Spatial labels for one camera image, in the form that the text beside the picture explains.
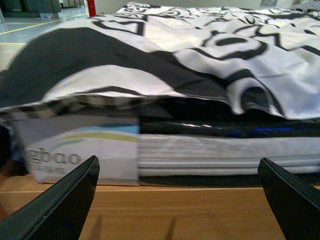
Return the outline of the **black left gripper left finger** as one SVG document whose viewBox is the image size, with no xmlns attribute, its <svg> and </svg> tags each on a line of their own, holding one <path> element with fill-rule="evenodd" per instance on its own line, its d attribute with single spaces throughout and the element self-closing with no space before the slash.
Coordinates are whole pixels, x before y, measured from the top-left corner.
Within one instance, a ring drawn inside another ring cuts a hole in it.
<svg viewBox="0 0 320 240">
<path fill-rule="evenodd" d="M 91 208 L 99 159 L 82 164 L 0 222 L 2 240 L 77 240 Z"/>
</svg>

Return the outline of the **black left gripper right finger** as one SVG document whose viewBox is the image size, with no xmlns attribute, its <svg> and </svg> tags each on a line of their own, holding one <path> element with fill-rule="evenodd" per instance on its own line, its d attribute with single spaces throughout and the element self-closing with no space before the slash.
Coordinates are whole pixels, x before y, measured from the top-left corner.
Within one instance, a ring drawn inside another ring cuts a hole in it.
<svg viewBox="0 0 320 240">
<path fill-rule="evenodd" d="M 320 190 L 262 158 L 258 176 L 267 202 L 287 240 L 320 238 Z"/>
</svg>

